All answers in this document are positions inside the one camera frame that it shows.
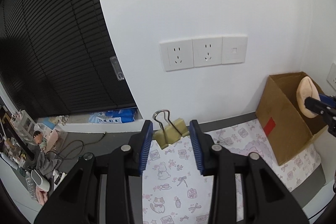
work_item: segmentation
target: metal clip handle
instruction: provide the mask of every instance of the metal clip handle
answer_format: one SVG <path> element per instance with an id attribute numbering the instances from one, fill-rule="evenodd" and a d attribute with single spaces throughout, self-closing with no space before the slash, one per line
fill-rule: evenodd
<path id="1" fill-rule="evenodd" d="M 165 142 L 168 143 L 167 141 L 167 136 L 166 136 L 166 131 L 164 129 L 164 126 L 163 126 L 163 123 L 159 120 L 156 119 L 157 115 L 159 113 L 163 112 L 163 117 L 165 119 L 165 121 L 168 123 L 168 124 L 171 124 L 173 126 L 173 128 L 182 136 L 182 133 L 176 128 L 176 126 L 172 123 L 172 121 L 170 120 L 170 111 L 167 110 L 167 109 L 161 109 L 161 110 L 158 110 L 156 112 L 154 112 L 153 114 L 153 120 L 154 121 L 157 121 L 160 125 L 160 128 L 162 129 L 163 131 L 163 136 L 165 137 Z"/>

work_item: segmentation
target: rabbit illustration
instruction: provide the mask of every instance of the rabbit illustration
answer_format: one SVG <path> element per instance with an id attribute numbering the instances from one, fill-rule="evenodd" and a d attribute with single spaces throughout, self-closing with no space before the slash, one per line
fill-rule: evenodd
<path id="1" fill-rule="evenodd" d="M 164 162 L 160 162 L 159 172 L 157 176 L 159 177 L 159 180 L 165 180 L 167 178 L 170 178 L 170 175 L 167 172 L 166 164 Z"/>

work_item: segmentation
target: white container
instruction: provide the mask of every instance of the white container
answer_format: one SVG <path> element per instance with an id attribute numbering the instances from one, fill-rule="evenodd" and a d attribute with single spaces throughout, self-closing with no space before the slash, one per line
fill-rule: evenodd
<path id="1" fill-rule="evenodd" d="M 15 121 L 11 120 L 16 130 L 16 133 L 20 136 L 21 139 L 25 140 L 26 142 L 32 145 L 37 145 L 34 142 L 33 138 L 34 126 L 36 125 L 36 123 L 25 110 L 21 110 L 19 114 L 20 117 L 17 117 Z"/>
<path id="2" fill-rule="evenodd" d="M 36 170 L 31 171 L 31 178 L 34 180 L 36 185 L 43 191 L 48 192 L 50 189 L 50 183 L 43 176 L 41 176 Z"/>

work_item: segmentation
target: patterned paper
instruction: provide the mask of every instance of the patterned paper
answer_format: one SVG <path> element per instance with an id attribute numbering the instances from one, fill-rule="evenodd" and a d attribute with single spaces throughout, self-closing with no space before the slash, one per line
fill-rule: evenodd
<path id="1" fill-rule="evenodd" d="M 298 187 L 321 163 L 313 145 L 282 166 L 258 120 L 208 132 L 214 142 L 233 153 L 257 152 L 286 187 Z M 212 177 L 203 177 L 196 168 L 189 137 L 161 150 L 152 141 L 147 168 L 142 177 L 144 224 L 206 224 L 210 209 Z M 237 221 L 243 219 L 240 175 L 236 174 Z"/>

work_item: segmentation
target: silver screw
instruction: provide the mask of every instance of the silver screw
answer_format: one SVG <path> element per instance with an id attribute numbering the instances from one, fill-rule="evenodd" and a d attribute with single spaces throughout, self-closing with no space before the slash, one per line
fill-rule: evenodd
<path id="1" fill-rule="evenodd" d="M 213 144 L 213 145 L 211 146 L 211 149 L 212 149 L 213 151 L 220 151 L 220 150 L 222 150 L 222 146 L 221 146 L 220 144 Z"/>
<path id="2" fill-rule="evenodd" d="M 258 160 L 260 158 L 259 154 L 252 152 L 250 153 L 250 158 L 253 160 Z"/>
<path id="3" fill-rule="evenodd" d="M 124 152 L 127 152 L 127 151 L 131 150 L 131 146 L 128 145 L 128 144 L 124 144 L 124 145 L 121 146 L 120 149 Z"/>
<path id="4" fill-rule="evenodd" d="M 85 153 L 84 154 L 84 156 L 83 156 L 83 158 L 85 159 L 85 160 L 90 160 L 90 159 L 92 159 L 93 158 L 93 154 L 92 153 Z"/>

